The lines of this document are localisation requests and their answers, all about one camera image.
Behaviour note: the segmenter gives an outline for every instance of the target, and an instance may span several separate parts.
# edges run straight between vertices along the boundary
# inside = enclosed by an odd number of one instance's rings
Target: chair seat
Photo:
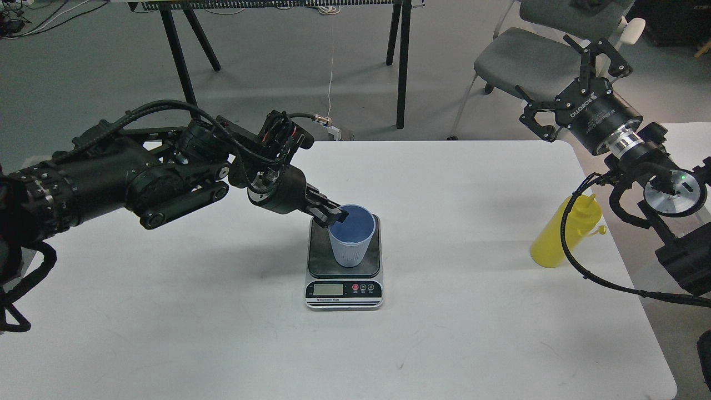
[[[579,75],[580,54],[567,44],[510,28],[479,55],[474,70],[517,98],[522,97],[514,87],[520,85],[534,100],[551,101]]]

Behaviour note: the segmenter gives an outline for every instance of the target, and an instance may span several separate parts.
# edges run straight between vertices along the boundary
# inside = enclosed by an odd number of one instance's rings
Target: screw
[[[162,224],[163,221],[165,221],[165,219],[166,219],[166,216],[163,215],[162,213],[151,214],[148,217],[148,227],[155,228],[155,227],[159,226],[160,224]]]
[[[230,173],[230,168],[229,167],[222,167],[220,171],[218,172],[218,179],[222,179],[227,176],[227,174]]]
[[[217,201],[217,200],[220,200],[221,198],[225,197],[226,194],[227,194],[227,189],[224,187],[221,187],[213,194],[213,198]]]

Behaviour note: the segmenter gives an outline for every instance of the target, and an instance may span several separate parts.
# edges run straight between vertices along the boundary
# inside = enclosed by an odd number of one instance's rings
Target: gray chair
[[[485,94],[499,88],[522,98],[515,90],[521,85],[535,100],[553,100],[579,75],[580,55],[566,43],[553,41],[519,28],[509,28],[499,35],[501,25],[516,0],[510,0],[494,30],[493,41],[474,62],[474,79],[464,93],[451,134],[454,135],[469,99],[474,81],[486,81]],[[621,33],[615,47],[637,42],[644,30],[644,20],[624,20],[634,0],[613,0],[598,12],[571,5],[570,0],[520,0],[524,21],[557,29],[588,41],[610,39]],[[600,65],[598,70],[606,70]]]

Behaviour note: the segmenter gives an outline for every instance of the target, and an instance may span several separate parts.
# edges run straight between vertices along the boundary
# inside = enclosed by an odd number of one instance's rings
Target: white plastic cup
[[[375,217],[361,206],[346,204],[346,220],[328,228],[333,257],[341,266],[352,268],[360,264],[375,233]]]

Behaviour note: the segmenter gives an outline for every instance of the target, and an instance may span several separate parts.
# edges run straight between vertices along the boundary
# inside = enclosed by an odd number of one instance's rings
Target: yellow squeeze bottle
[[[565,259],[563,245],[560,243],[560,221],[570,197],[568,196],[558,207],[558,211],[531,245],[531,258],[542,267],[557,267]],[[565,242],[568,248],[572,250],[585,236],[588,236],[601,217],[602,209],[595,201],[595,195],[580,196],[568,214],[565,226]]]

